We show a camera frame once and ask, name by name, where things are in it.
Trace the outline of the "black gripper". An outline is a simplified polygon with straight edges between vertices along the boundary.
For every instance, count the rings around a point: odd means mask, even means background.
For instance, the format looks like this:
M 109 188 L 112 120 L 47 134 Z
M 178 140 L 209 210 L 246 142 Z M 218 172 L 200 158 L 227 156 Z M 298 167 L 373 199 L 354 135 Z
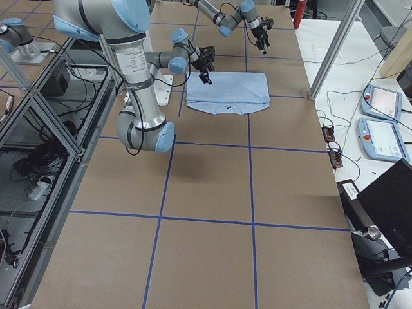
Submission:
M 207 73 L 207 63 L 202 58 L 197 58 L 195 61 L 191 61 L 192 66 L 198 70 L 200 80 L 204 84 L 212 84 L 212 81 Z
M 257 40 L 256 45 L 258 50 L 261 51 L 263 54 L 266 54 L 267 51 L 265 47 L 269 47 L 270 43 L 268 40 L 268 36 L 266 35 L 266 31 L 262 27 L 256 27 L 251 29 L 254 38 Z

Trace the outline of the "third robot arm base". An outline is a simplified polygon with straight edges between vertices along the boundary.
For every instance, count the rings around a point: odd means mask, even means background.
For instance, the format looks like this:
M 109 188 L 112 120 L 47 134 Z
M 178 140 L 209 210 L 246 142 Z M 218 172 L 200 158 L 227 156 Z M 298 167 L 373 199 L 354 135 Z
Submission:
M 38 65 L 48 54 L 47 43 L 39 43 L 25 23 L 16 17 L 1 21 L 1 47 L 17 64 Z

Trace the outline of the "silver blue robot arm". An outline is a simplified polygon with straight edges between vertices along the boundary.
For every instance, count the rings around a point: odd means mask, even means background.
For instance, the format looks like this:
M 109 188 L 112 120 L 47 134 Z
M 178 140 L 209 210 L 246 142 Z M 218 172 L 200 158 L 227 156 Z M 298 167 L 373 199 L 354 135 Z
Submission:
M 114 53 L 110 64 L 131 98 L 118 115 L 118 139 L 137 151 L 170 150 L 174 124 L 159 110 L 156 74 L 160 68 L 181 74 L 191 65 L 208 83 L 209 72 L 214 69 L 214 48 L 197 47 L 179 28 L 171 35 L 171 51 L 145 51 L 144 40 L 150 27 L 146 1 L 54 1 L 53 9 L 58 31 L 85 41 L 105 41 Z
M 256 40 L 254 45 L 263 55 L 267 54 L 266 47 L 270 46 L 267 32 L 272 29 L 274 20 L 261 17 L 253 1 L 242 1 L 239 5 L 233 6 L 233 12 L 230 15 L 224 13 L 222 8 L 216 8 L 210 1 L 181 1 L 181 3 L 196 7 L 218 27 L 224 37 L 230 36 L 240 23 L 248 24 Z

